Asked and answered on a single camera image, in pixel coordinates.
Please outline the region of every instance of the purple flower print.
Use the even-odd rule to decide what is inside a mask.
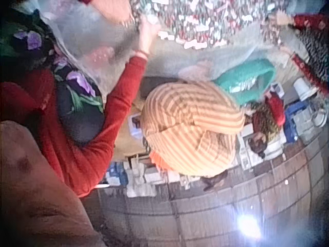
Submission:
[[[58,56],[53,63],[63,68],[67,65],[67,58]]]
[[[19,40],[22,40],[26,36],[27,36],[27,32],[24,32],[24,31],[21,31],[21,32],[18,32],[18,33],[14,34],[14,37],[19,39]]]
[[[42,45],[42,39],[40,34],[34,31],[30,31],[27,34],[27,49],[34,50],[40,48]]]
[[[95,90],[92,88],[92,86],[87,82],[86,78],[83,74],[81,74],[78,71],[71,71],[67,77],[66,80],[73,80],[76,79],[77,83],[80,87],[86,90],[87,93],[91,94],[93,97],[96,96]]]

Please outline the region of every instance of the red sweater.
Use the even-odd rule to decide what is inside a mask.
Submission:
[[[49,100],[39,128],[41,151],[61,180],[79,197],[86,196],[109,166],[115,139],[137,95],[146,63],[140,57],[130,59],[107,96],[102,132],[84,148],[77,147],[65,135],[57,115],[56,89],[49,70],[33,71],[24,77],[22,87],[1,83],[2,120],[22,123],[31,111],[42,108]]]

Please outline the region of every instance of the bright light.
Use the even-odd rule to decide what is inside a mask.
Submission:
[[[237,219],[237,225],[240,231],[247,237],[254,239],[260,239],[262,237],[257,220],[251,215],[239,216]]]
[[[101,188],[108,188],[109,184],[98,184],[95,186],[96,189],[101,189]]]

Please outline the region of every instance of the teal fabric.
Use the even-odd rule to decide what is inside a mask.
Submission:
[[[258,100],[260,96],[272,83],[276,70],[267,59],[256,59],[246,61],[223,73],[213,82],[229,93],[239,105],[244,105],[250,101]],[[232,86],[238,86],[248,79],[258,77],[258,82],[250,90],[238,93],[230,93]]]

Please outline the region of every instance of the orange striped garment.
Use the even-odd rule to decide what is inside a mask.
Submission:
[[[244,112],[212,82],[161,85],[141,114],[143,135],[172,170],[205,177],[231,164],[244,121]]]

